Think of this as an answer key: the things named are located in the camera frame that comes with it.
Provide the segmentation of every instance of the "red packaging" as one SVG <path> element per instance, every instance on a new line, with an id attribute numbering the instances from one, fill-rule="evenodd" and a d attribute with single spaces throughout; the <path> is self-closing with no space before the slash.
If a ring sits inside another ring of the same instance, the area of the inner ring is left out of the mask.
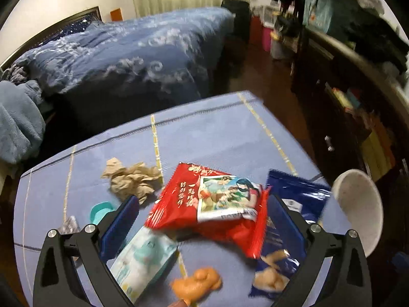
<path id="1" fill-rule="evenodd" d="M 268 191 L 248 179 L 180 163 L 145 226 L 191 228 L 206 238 L 231 241 L 247 257 L 260 257 L 267 220 Z"/>

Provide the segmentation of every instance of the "pink bin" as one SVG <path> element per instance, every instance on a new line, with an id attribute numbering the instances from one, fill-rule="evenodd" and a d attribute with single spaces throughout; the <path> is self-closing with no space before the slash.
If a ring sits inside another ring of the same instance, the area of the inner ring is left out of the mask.
<path id="1" fill-rule="evenodd" d="M 261 37 L 261 42 L 263 44 L 263 49 L 266 52 L 271 51 L 271 37 L 270 37 L 271 32 L 273 32 L 273 29 L 263 26 L 263 34 Z"/>

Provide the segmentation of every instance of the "crumpled brown paper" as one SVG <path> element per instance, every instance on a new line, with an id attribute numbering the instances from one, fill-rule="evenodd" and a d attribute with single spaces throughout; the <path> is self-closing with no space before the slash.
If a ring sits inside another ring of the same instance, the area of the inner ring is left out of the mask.
<path id="1" fill-rule="evenodd" d="M 117 158 L 107 160 L 101 178 L 111 179 L 111 190 L 122 201 L 129 195 L 135 195 L 139 204 L 162 186 L 162 175 L 156 166 L 147 167 L 140 162 L 126 168 Z"/>

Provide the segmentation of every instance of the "blue snack package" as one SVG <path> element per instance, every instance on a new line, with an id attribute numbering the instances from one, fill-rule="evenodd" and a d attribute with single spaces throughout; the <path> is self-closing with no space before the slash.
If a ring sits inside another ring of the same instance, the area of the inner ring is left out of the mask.
<path id="1" fill-rule="evenodd" d="M 249 296 L 263 295 L 275 300 L 305 259 L 303 237 L 275 196 L 290 210 L 301 213 L 307 223 L 315 223 L 331 190 L 276 170 L 269 172 L 267 187 L 271 187 L 267 226 Z"/>

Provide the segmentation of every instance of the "blue tablecloth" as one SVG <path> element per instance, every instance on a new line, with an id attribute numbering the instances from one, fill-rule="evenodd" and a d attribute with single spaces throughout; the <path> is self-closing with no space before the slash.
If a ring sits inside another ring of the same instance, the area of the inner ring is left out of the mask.
<path id="1" fill-rule="evenodd" d="M 61 226 L 67 216 L 75 216 L 80 227 L 85 226 L 91 208 L 99 202 L 119 205 L 109 191 L 109 181 L 100 178 L 106 161 L 112 157 L 126 166 L 140 161 L 153 166 L 160 161 L 165 183 L 179 162 L 197 163 L 263 184 L 269 169 L 307 179 L 320 174 L 292 135 L 250 92 L 181 105 L 107 130 L 46 160 L 21 178 L 14 212 L 14 243 L 20 280 L 30 305 L 38 256 L 47 231 Z M 147 203 L 128 239 L 143 225 L 152 207 L 151 202 Z M 345 234 L 350 228 L 333 198 L 324 210 L 323 223 L 333 233 Z M 248 298 L 254 263 L 244 259 L 233 246 L 193 240 L 182 243 L 179 250 L 188 274 L 203 266 L 214 266 L 222 276 L 222 289 L 200 306 L 271 305 L 271 300 L 264 297 Z M 181 277 L 177 263 L 151 289 L 155 294 L 143 294 L 140 306 L 167 306 L 176 300 L 168 284 Z M 324 262 L 305 306 L 316 300 L 329 264 L 330 260 Z M 83 266 L 78 273 L 91 303 L 101 306 Z"/>

